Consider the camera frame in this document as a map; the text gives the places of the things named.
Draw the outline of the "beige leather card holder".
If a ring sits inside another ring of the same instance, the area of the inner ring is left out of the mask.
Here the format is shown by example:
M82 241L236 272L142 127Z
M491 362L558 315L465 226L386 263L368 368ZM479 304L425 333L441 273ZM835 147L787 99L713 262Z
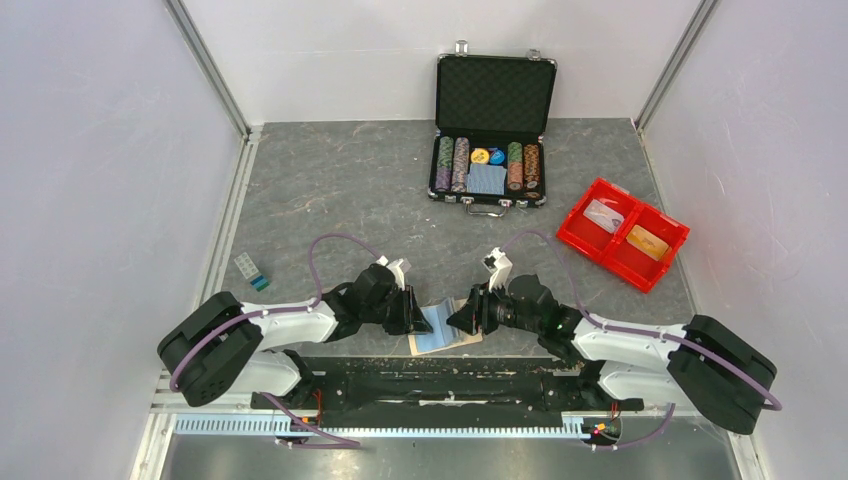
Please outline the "beige leather card holder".
M434 354L480 343L483 340L481 334L470 335L447 324L448 318L465 303L465 300L447 298L437 305L422 307L423 317L432 327L432 332L407 336L411 355Z

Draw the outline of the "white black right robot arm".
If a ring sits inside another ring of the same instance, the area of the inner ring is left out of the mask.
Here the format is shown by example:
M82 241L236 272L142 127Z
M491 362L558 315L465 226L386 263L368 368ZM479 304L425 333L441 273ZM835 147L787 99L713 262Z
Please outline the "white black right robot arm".
M710 316L650 326L585 315L557 301L537 276L521 275L506 287L473 286L447 322L468 334L530 332L555 357L583 362L590 372L577 392L591 408L613 399L688 405L740 435L754 431L763 411L782 408L770 392L774 363Z

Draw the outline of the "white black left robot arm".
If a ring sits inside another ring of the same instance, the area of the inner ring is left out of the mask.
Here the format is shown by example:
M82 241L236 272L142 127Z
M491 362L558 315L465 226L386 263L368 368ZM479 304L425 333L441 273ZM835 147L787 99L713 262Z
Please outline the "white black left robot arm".
M306 405L314 381L293 346L322 344L377 324L389 335L429 334L433 328L405 281L408 263L373 263L352 282L317 301L261 305L214 294L158 344L170 389L191 407L222 395L267 392L290 407Z

